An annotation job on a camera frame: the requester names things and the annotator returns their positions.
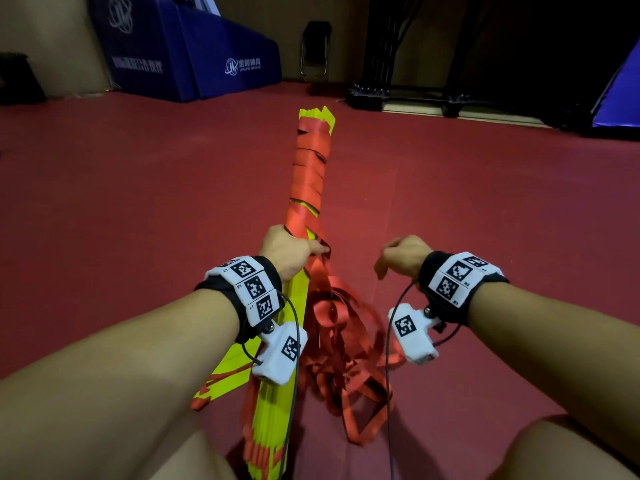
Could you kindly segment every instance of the black wrist strap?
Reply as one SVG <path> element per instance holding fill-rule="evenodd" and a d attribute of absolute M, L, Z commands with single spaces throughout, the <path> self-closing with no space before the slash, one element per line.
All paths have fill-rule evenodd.
<path fill-rule="evenodd" d="M 273 287 L 282 292 L 282 280 L 280 279 L 280 275 L 278 274 L 275 266 L 264 256 L 252 256 L 253 259 L 258 261 L 263 268 L 264 272 L 267 274 L 267 277 Z M 279 309 L 284 306 L 284 300 L 278 297 L 278 310 L 274 310 L 267 318 L 262 320 L 256 326 L 251 326 L 247 319 L 246 307 L 240 301 L 238 295 L 236 295 L 236 291 L 234 287 L 229 284 L 222 276 L 208 276 L 203 282 L 200 282 L 195 290 L 208 289 L 220 291 L 234 306 L 236 309 L 236 313 L 238 315 L 238 320 L 240 322 L 240 330 L 236 337 L 236 343 L 245 344 L 248 340 L 258 336 L 265 327 L 269 325 L 271 322 L 271 318 L 277 313 Z"/>
<path fill-rule="evenodd" d="M 420 291 L 429 299 L 430 311 L 445 322 L 466 326 L 476 291 L 484 283 L 496 282 L 509 281 L 500 268 L 471 253 L 433 251 L 422 263 L 419 274 Z"/>

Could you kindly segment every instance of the red floor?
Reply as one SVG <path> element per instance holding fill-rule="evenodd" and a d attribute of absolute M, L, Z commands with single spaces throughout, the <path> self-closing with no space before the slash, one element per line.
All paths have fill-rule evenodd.
<path fill-rule="evenodd" d="M 640 324 L 638 144 L 357 112 L 297 84 L 185 105 L 110 94 L 0 109 L 0 376 L 258 250 L 284 217 L 298 109 L 323 104 L 337 118 L 322 211 L 332 263 L 380 313 L 405 286 L 376 281 L 380 245 L 416 233 Z M 517 430 L 558 407 L 468 330 L 440 353 L 392 373 L 399 477 L 484 478 Z M 241 437 L 242 394 L 203 413 L 225 453 Z M 347 444 L 309 394 L 302 433 L 295 478 L 388 478 L 385 437 Z"/>

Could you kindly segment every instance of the wire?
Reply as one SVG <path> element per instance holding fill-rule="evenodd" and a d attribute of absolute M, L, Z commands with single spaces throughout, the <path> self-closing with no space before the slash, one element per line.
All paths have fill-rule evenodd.
<path fill-rule="evenodd" d="M 284 460 L 287 457 L 287 448 L 289 447 L 289 439 L 291 437 L 291 425 L 293 424 L 293 411 L 296 407 L 296 396 L 298 395 L 298 379 L 300 377 L 300 323 L 298 322 L 298 314 L 296 313 L 296 307 L 293 306 L 293 303 L 291 302 L 289 297 L 279 290 L 276 290 L 276 291 L 278 291 L 278 294 L 281 297 L 283 297 L 291 307 L 291 311 L 293 312 L 293 318 L 296 321 L 296 339 L 298 341 L 298 354 L 296 355 L 296 382 L 293 386 L 291 414 L 289 415 L 289 424 L 287 425 L 287 434 L 284 437 L 284 444 L 282 446 L 282 459 L 280 460 L 280 473 L 278 474 L 278 480 L 282 480 L 282 475 L 284 473 Z"/>
<path fill-rule="evenodd" d="M 391 313 L 391 318 L 389 318 L 389 327 L 387 329 L 387 344 L 385 347 L 385 382 L 386 382 L 385 391 L 387 393 L 387 444 L 389 446 L 389 469 L 391 471 L 391 480 L 394 480 L 396 478 L 396 474 L 394 472 L 394 459 L 393 459 L 392 449 L 391 449 L 391 393 L 390 393 L 390 387 L 389 387 L 389 343 L 391 341 L 391 327 L 393 325 L 394 317 L 396 316 L 396 311 L 398 309 L 398 306 L 400 306 L 400 303 L 402 303 L 404 295 L 409 293 L 409 290 L 411 290 L 412 286 L 416 284 L 418 281 L 420 281 L 420 278 L 417 278 L 414 281 L 412 281 L 411 284 L 409 284 L 409 286 L 407 286 L 407 288 L 405 288 L 405 290 L 402 292 L 402 295 L 400 295 L 400 298 L 398 298 L 396 306 L 394 307 L 394 311 Z M 453 336 L 458 333 L 458 330 L 460 330 L 460 327 L 462 327 L 462 325 L 458 323 L 458 326 L 455 328 L 455 330 L 453 330 L 444 339 L 437 340 L 436 342 L 434 342 L 433 346 L 438 347 L 443 343 L 451 340 Z"/>

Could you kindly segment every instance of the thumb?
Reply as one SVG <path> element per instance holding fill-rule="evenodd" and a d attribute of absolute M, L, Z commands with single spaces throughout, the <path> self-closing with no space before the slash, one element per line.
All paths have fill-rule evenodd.
<path fill-rule="evenodd" d="M 309 241 L 309 253 L 310 254 L 323 254 L 323 253 L 328 253 L 328 252 L 329 252 L 329 248 L 327 248 L 326 246 L 323 246 L 322 244 L 320 244 L 315 239 L 312 239 L 311 241 Z"/>
<path fill-rule="evenodd" d="M 378 258 L 375 265 L 373 266 L 373 269 L 375 270 L 379 280 L 383 279 L 387 275 L 389 266 L 392 265 L 397 255 L 398 255 L 397 248 L 386 248 L 382 250 L 380 257 Z"/>

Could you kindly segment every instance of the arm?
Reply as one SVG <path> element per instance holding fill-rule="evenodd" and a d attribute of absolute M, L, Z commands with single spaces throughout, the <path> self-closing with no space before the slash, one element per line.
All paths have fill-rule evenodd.
<path fill-rule="evenodd" d="M 431 249 L 395 239 L 376 263 L 416 279 Z M 469 309 L 471 330 L 524 379 L 640 466 L 640 328 L 613 317 L 485 283 Z"/>
<path fill-rule="evenodd" d="M 286 281 L 326 250 L 275 226 L 260 253 Z M 130 477 L 238 328 L 224 295 L 198 290 L 9 376 L 0 383 L 0 477 Z"/>

